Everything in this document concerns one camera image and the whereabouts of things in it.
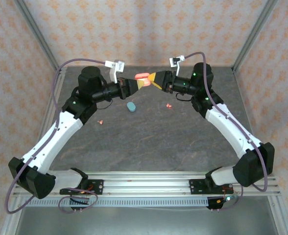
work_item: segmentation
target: small orange object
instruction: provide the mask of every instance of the small orange object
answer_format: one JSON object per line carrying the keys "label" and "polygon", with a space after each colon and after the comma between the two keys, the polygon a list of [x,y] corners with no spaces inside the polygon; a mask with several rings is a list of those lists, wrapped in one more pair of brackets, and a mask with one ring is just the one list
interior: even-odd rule
{"label": "small orange object", "polygon": [[144,82],[144,87],[147,87],[150,85],[150,81],[148,79],[149,73],[144,72],[144,73],[138,73],[135,75],[135,80],[141,80]]}

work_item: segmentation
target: patterned wallpaper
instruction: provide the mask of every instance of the patterned wallpaper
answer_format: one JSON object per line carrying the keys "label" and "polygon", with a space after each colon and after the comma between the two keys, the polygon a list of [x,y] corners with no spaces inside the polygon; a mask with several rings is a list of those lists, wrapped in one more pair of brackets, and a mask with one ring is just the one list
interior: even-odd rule
{"label": "patterned wallpaper", "polygon": [[254,133],[276,149],[274,174],[288,207],[288,0],[279,0],[237,72]]}
{"label": "patterned wallpaper", "polygon": [[[169,65],[203,51],[231,66],[266,0],[26,0],[59,64],[85,57]],[[194,65],[195,57],[184,65]]]}
{"label": "patterned wallpaper", "polygon": [[35,144],[53,70],[13,0],[0,0],[0,230],[8,162]]}

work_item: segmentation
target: gray marble surface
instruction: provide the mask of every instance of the gray marble surface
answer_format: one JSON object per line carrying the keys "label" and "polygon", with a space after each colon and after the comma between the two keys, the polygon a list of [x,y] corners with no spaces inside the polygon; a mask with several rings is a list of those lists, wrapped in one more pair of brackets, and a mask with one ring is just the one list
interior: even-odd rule
{"label": "gray marble surface", "polygon": [[[58,100],[60,107],[77,86],[82,68],[67,68]],[[126,67],[121,77],[134,78],[140,72],[162,70],[169,70],[169,67]],[[109,81],[109,69],[101,68],[101,71]],[[180,76],[190,77],[191,72],[192,67],[182,67]],[[213,89],[249,130],[231,69],[215,67],[213,74]],[[134,113],[127,109],[129,101],[136,105]],[[98,107],[107,105],[107,102],[102,102]],[[103,125],[97,122],[99,120],[103,120]],[[206,172],[235,164],[237,160],[227,140],[193,109],[190,102],[180,102],[175,94],[149,86],[126,100],[115,98],[108,109],[98,110],[63,147],[51,169]]]}

